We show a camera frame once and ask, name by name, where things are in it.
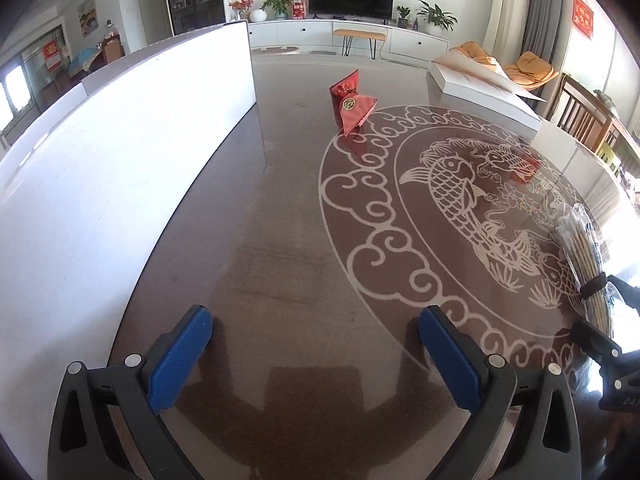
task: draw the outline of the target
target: blue gripper pad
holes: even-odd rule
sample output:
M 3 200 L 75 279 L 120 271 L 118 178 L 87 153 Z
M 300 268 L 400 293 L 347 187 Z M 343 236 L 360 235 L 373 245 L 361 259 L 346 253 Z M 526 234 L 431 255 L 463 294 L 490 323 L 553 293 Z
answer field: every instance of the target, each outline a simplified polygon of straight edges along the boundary
M 174 405 L 193 365 L 211 338 L 212 328 L 211 314 L 200 307 L 148 378 L 146 400 L 156 415 Z
M 420 313 L 418 332 L 457 406 L 471 413 L 478 410 L 482 403 L 480 377 L 432 308 Z

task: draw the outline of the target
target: gray curtain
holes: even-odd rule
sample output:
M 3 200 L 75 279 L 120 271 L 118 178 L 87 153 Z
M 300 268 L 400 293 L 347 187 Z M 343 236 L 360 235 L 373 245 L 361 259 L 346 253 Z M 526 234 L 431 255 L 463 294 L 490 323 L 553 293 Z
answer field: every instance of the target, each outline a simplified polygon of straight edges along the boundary
M 522 51 L 551 61 L 556 47 L 562 0 L 529 0 Z

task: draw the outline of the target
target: gold emblem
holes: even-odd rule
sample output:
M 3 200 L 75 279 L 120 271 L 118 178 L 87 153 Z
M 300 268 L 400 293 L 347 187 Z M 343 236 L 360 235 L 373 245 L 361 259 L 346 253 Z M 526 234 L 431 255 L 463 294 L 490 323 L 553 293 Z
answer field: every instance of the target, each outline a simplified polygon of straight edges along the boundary
M 356 99 L 354 99 L 353 97 L 349 97 L 348 99 L 345 99 L 344 103 L 342 104 L 342 109 L 348 112 L 350 110 L 353 110 L 355 107 L 356 107 Z

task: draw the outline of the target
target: white vase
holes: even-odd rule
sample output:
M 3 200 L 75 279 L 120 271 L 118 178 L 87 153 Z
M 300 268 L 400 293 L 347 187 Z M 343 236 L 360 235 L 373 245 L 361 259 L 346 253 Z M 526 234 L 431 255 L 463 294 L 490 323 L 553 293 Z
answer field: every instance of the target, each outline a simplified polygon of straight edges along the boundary
M 436 25 L 435 23 L 427 23 L 425 31 L 427 34 L 431 34 L 432 36 L 437 36 L 439 38 L 440 36 L 442 36 L 444 29 L 440 25 Z
M 264 9 L 252 10 L 249 14 L 252 23 L 260 23 L 267 19 L 267 12 Z

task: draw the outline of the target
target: silver screw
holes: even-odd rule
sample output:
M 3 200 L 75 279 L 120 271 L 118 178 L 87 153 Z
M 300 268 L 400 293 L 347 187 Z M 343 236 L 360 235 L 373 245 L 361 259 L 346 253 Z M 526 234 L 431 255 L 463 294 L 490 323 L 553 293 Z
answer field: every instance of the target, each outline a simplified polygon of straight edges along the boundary
M 67 368 L 66 371 L 71 375 L 77 374 L 80 370 L 82 370 L 82 363 L 79 361 L 73 361 Z
M 124 359 L 124 364 L 126 364 L 129 368 L 133 368 L 134 366 L 138 366 L 142 361 L 142 357 L 138 354 L 131 354 Z
M 549 363 L 549 366 L 546 367 L 553 375 L 560 375 L 562 373 L 562 368 L 559 364 Z
M 502 368 L 504 366 L 504 357 L 498 354 L 491 354 L 489 356 L 489 364 L 494 368 Z

